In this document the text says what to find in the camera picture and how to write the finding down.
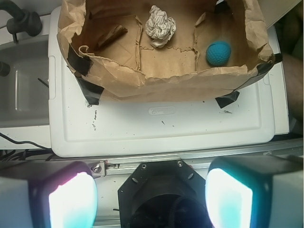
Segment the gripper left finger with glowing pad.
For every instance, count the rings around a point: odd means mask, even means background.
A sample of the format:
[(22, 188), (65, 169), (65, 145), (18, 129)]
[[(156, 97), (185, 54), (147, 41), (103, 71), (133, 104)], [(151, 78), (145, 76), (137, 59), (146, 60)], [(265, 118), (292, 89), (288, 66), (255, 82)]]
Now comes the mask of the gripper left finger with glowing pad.
[(82, 161), (0, 164), (2, 228), (91, 228), (97, 186)]

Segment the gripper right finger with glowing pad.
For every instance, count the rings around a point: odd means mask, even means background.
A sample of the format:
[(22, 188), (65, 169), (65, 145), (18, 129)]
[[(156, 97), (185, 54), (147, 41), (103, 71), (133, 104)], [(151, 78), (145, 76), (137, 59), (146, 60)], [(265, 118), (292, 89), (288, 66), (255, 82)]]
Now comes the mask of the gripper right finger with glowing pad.
[(304, 160), (294, 155), (216, 158), (205, 199), (216, 228), (302, 228)]

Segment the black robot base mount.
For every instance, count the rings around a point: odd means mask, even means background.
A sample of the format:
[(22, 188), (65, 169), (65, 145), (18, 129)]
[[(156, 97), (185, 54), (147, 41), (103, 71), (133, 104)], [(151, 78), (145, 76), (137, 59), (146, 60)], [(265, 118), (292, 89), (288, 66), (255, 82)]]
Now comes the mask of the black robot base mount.
[(123, 228), (211, 228), (206, 181), (183, 160), (142, 162), (118, 190)]

